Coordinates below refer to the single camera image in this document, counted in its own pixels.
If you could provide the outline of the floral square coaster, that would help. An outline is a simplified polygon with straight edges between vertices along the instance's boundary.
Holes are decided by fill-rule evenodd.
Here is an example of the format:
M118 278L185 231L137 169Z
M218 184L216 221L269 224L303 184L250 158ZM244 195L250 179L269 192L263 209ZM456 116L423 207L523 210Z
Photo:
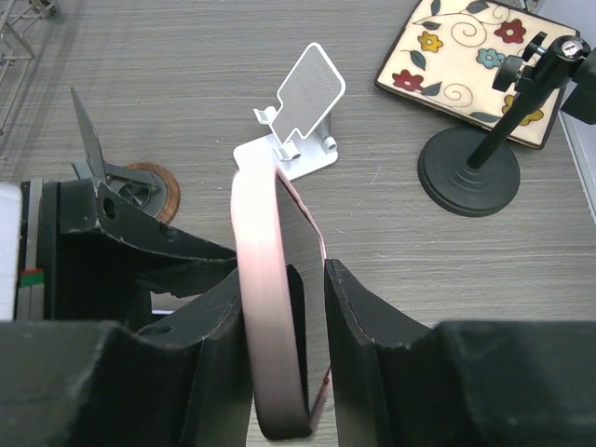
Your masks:
M492 129L516 94L494 89L498 68L540 32L543 44L574 28L501 1L422 0L397 36L374 84L483 129Z

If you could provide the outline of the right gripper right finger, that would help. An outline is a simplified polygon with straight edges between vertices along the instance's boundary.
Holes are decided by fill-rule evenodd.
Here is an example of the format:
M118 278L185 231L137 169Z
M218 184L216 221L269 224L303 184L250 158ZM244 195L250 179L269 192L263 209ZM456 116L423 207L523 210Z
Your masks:
M591 446L591 321L449 320L427 327L336 259L325 305L343 446Z

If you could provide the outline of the white folding phone stand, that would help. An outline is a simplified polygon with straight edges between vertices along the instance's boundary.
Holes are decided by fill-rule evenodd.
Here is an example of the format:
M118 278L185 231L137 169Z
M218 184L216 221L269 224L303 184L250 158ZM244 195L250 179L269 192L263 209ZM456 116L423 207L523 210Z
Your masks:
M237 167L271 162L293 181L335 163L331 116L344 94L345 80L334 63L319 43L310 43L278 88L279 106L253 110L269 133L234 149Z

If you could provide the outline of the grey wire dish rack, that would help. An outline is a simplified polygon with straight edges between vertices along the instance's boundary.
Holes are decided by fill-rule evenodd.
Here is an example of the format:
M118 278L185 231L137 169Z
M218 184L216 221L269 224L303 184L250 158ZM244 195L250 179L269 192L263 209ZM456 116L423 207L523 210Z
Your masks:
M37 59L28 33L39 21L56 17L60 9L57 0L1 2L1 135Z

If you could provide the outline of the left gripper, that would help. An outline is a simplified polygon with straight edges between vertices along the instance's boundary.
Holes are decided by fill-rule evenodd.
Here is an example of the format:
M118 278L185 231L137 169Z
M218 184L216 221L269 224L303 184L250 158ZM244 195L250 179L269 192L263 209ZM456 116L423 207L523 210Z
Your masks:
M1 188L1 319L145 326L151 297L208 291L233 250L161 223L97 180Z

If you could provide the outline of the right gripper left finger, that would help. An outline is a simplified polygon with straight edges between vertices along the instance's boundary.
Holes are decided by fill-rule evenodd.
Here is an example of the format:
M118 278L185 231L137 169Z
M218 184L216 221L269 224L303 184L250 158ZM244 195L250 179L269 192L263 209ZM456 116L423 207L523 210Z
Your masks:
M1 327L5 446L242 446L251 400L237 273L135 333Z

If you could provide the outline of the black round phone stand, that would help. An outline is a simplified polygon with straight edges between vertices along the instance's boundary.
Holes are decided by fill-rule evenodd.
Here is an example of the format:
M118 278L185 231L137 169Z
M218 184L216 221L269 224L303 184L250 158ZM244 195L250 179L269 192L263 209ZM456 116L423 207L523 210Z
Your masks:
M418 177L428 196L454 214L483 217L502 210L517 194L521 174L506 140L550 94L575 82L562 111L595 122L595 51L579 36L563 35L544 47L537 34L520 56L508 56L495 76L499 91L514 88L507 112L490 132L452 128L433 136L420 153Z

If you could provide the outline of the pink case phone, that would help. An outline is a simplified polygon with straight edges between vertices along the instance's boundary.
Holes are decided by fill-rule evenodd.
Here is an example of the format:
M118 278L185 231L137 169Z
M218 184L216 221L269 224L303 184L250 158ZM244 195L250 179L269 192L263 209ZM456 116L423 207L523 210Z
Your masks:
M239 169L230 211L260 429L271 441L308 438L332 377L322 234L273 163Z

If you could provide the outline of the wooden base phone stand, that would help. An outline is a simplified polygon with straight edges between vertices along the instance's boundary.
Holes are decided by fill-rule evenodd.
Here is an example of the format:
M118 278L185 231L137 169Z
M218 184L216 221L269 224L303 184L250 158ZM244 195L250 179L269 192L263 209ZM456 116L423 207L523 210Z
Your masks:
M169 224L176 216L181 189L166 168L149 162L120 166L105 160L99 136L74 87L70 87L85 160L72 162L78 179L96 178L128 203Z

